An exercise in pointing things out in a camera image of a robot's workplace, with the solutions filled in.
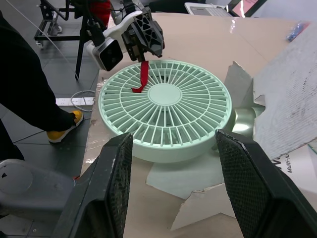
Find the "gray tile floor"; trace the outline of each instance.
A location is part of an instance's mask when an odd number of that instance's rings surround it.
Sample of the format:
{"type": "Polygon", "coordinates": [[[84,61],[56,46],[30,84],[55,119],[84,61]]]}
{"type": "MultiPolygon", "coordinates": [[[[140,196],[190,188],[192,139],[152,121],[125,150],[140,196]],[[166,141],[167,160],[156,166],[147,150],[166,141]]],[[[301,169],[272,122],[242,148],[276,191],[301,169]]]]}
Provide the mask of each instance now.
{"type": "MultiPolygon", "coordinates": [[[[39,0],[9,1],[36,25],[40,24],[42,15],[40,9],[36,7],[37,4],[40,4],[39,0]]],[[[64,3],[63,0],[51,0],[50,2],[57,7],[62,7],[64,3]]],[[[75,92],[94,90],[96,88],[98,68],[92,62],[87,52],[84,52],[80,80],[77,82],[74,78],[74,73],[69,69],[63,57],[51,43],[45,42],[42,50],[37,47],[33,39],[36,32],[36,28],[33,25],[16,12],[5,0],[0,1],[0,10],[5,19],[20,32],[38,54],[42,69],[57,98],[70,98],[75,92]]],[[[69,21],[65,22],[60,19],[59,23],[63,28],[63,34],[79,34],[81,18],[75,20],[73,15],[71,15],[69,21]]],[[[71,63],[71,67],[75,69],[78,41],[56,42],[56,45],[71,63]]],[[[27,106],[33,110],[40,110],[36,107],[36,102],[28,103],[27,106]]],[[[73,107],[64,109],[66,111],[74,110],[73,107]]],[[[84,117],[88,119],[90,113],[85,113],[84,117]]],[[[57,170],[72,177],[80,174],[90,123],[89,120],[83,121],[62,143],[51,145],[47,140],[45,132],[41,132],[38,128],[29,125],[1,104],[0,118],[12,141],[16,141],[16,145],[21,150],[27,162],[57,170]]],[[[9,238],[49,237],[53,232],[54,226],[55,224],[28,221],[14,216],[7,216],[0,220],[0,231],[9,235],[9,238]]]]}

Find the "red object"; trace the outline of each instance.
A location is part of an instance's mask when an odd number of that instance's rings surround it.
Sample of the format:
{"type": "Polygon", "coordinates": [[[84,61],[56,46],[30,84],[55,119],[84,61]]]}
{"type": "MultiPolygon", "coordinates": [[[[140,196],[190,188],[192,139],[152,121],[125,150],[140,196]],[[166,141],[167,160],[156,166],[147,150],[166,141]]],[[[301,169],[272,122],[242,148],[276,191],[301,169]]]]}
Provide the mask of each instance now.
{"type": "Polygon", "coordinates": [[[148,74],[149,74],[149,62],[143,61],[141,63],[141,72],[140,72],[141,87],[132,88],[132,92],[142,93],[143,88],[148,84],[148,74]]]}
{"type": "Polygon", "coordinates": [[[110,2],[92,2],[89,7],[90,13],[99,18],[105,25],[108,26],[110,17],[110,2]]]}

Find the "mint green fan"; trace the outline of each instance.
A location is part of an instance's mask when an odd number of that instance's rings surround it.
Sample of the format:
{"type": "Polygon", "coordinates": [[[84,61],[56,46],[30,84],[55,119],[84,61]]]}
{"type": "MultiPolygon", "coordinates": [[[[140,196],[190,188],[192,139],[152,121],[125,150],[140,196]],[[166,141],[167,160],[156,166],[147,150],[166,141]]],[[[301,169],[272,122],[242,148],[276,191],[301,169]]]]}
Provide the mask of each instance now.
{"type": "Polygon", "coordinates": [[[139,88],[141,64],[112,76],[99,95],[99,111],[113,136],[130,132],[133,155],[172,163],[195,158],[214,144],[214,132],[231,114],[222,82],[205,69],[175,60],[149,62],[149,81],[139,88]]]}

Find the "fan center hub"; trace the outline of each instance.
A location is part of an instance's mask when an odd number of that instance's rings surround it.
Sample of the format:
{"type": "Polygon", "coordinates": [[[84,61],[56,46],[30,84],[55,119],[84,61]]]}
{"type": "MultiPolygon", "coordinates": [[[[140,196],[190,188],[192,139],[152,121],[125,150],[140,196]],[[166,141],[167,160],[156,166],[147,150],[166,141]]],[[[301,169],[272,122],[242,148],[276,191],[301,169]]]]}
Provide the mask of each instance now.
{"type": "Polygon", "coordinates": [[[156,84],[149,89],[149,99],[160,106],[171,106],[182,98],[180,89],[169,83],[156,84]]]}

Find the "white cable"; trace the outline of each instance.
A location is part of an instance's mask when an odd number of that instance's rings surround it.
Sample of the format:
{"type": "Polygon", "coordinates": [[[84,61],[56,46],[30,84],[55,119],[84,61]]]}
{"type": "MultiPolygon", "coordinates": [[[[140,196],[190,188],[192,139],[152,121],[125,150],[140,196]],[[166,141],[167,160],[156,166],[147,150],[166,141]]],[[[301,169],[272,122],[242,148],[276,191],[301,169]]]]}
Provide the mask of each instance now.
{"type": "MultiPolygon", "coordinates": [[[[33,26],[35,26],[36,29],[38,29],[38,30],[53,44],[53,46],[59,51],[59,53],[61,54],[61,56],[66,60],[68,67],[71,69],[71,71],[72,71],[72,72],[76,75],[76,77],[79,79],[78,75],[77,75],[76,72],[73,70],[73,68],[72,68],[70,62],[68,61],[68,59],[67,59],[67,58],[65,57],[65,55],[60,51],[60,49],[57,47],[57,45],[55,45],[54,42],[48,37],[48,35],[45,34],[37,25],[35,25],[30,19],[28,19],[22,12],[20,12],[20,11],[19,11],[14,5],[12,5],[8,0],[5,0],[5,1],[6,1],[11,7],[13,7],[18,13],[20,13],[28,22],[30,22],[33,26]]],[[[80,93],[85,93],[85,92],[95,93],[95,91],[92,91],[92,90],[79,91],[79,92],[75,93],[73,96],[71,96],[70,102],[71,102],[72,105],[73,105],[74,107],[76,107],[77,109],[80,109],[80,110],[82,110],[82,111],[84,111],[84,112],[92,112],[92,110],[85,110],[85,109],[83,109],[83,108],[81,108],[81,107],[75,105],[75,104],[73,103],[73,101],[72,101],[72,99],[73,99],[73,97],[74,97],[75,95],[80,94],[80,93]]]]}
{"type": "Polygon", "coordinates": [[[83,108],[81,108],[81,107],[79,107],[79,106],[77,106],[77,105],[75,105],[75,104],[73,103],[73,98],[74,98],[77,94],[80,94],[80,93],[95,93],[95,91],[92,91],[92,90],[79,91],[79,92],[75,93],[73,96],[71,96],[71,98],[70,98],[70,102],[72,103],[72,105],[74,105],[75,108],[78,108],[78,109],[80,109],[80,110],[82,110],[82,111],[84,111],[84,112],[91,112],[92,110],[85,110],[85,109],[83,109],[83,108]]]}

